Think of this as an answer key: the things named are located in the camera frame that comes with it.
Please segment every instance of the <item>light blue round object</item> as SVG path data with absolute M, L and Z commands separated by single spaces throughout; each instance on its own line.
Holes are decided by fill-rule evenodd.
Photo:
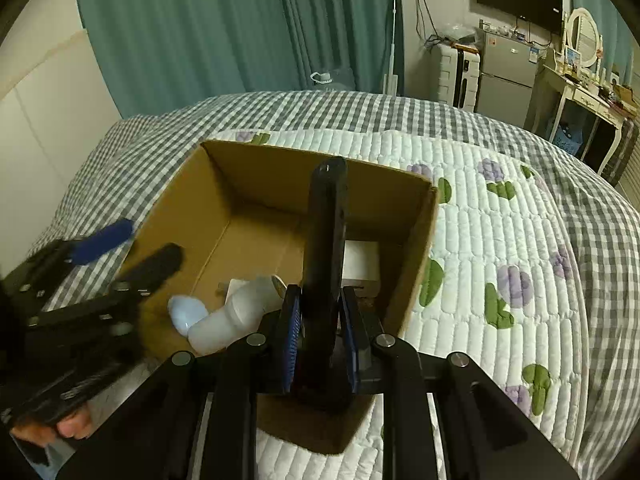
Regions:
M 183 337 L 187 337 L 187 332 L 193 325 L 209 315 L 204 303 L 192 296 L 172 296 L 167 310 L 175 329 Z

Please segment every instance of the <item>cardboard box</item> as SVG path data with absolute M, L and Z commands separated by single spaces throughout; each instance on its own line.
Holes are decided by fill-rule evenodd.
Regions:
M 184 249 L 182 269 L 141 306 L 148 352 L 165 359 L 189 350 L 166 310 L 174 294 L 224 302 L 218 284 L 277 274 L 299 283 L 310 176 L 327 158 L 273 146 L 209 140 L 170 182 L 139 229 L 124 269 L 163 244 Z M 438 190 L 416 174 L 348 160 L 346 237 L 380 244 L 380 293 L 374 302 L 385 331 L 397 335 L 415 302 L 428 259 Z M 258 398 L 258 427 L 309 450 L 344 450 L 370 406 L 359 398 L 347 413 L 328 415 L 287 398 Z

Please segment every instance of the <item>green curtain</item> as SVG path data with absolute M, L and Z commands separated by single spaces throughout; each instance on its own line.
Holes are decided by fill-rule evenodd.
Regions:
M 309 75 L 326 70 L 352 74 L 358 90 L 382 88 L 392 0 L 78 0 L 78 7 L 123 118 L 225 93 L 312 88 Z M 396 32 L 396 53 L 401 38 Z
M 633 36 L 611 0 L 573 0 L 574 9 L 587 9 L 602 35 L 602 66 L 611 72 L 615 63 L 620 70 L 620 79 L 624 84 L 631 83 L 634 67 Z

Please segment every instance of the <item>gray mini fridge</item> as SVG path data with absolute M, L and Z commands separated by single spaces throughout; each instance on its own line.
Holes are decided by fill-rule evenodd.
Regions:
M 538 49 L 485 33 L 476 112 L 522 128 L 536 78 Z

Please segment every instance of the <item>white quilt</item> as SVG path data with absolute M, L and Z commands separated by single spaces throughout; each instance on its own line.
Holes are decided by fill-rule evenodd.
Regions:
M 535 168 L 478 146 L 401 132 L 228 130 L 215 137 L 368 160 L 437 184 L 442 203 L 431 263 L 404 338 L 427 354 L 468 353 L 575 464 L 586 410 L 586 311 L 567 232 Z M 339 456 L 258 431 L 260 478 L 382 478 L 382 423 L 379 396 Z

